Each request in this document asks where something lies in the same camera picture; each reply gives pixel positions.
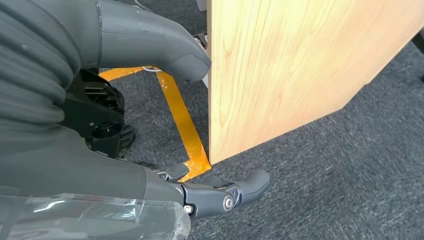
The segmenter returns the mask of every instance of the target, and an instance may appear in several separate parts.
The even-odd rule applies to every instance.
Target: wooden board
[[[423,25],[424,0],[209,0],[210,162],[339,110]]]

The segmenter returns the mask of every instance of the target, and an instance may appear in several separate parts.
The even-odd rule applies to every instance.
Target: yellow floor marking
[[[190,172],[181,179],[185,182],[211,169],[211,165],[174,78],[165,72],[157,72],[156,75],[187,151],[188,161],[184,164]]]
[[[113,68],[99,73],[99,76],[104,78],[106,81],[112,81],[118,78],[122,78],[131,74],[135,74],[143,71],[143,67],[128,67],[128,68]]]

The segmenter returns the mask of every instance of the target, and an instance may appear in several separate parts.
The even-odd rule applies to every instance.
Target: light wood surface
[[[423,25],[424,0],[209,0],[210,162],[339,110]]]

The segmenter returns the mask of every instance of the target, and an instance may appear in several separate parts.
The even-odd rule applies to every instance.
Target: transparent plastic film
[[[185,240],[190,218],[176,202],[80,194],[0,194],[0,239]]]

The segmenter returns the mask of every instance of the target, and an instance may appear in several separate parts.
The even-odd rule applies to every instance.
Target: gray carpet
[[[140,2],[192,33],[206,29],[184,16],[197,14],[190,13],[195,0]],[[272,182],[258,202],[193,221],[190,239],[424,239],[423,76],[424,55],[408,44],[342,110],[214,165],[205,175],[228,181],[264,169]],[[161,167],[186,161],[155,75],[113,85],[126,98],[127,123],[139,131],[128,160]],[[178,87],[207,148],[207,89],[201,82]]]

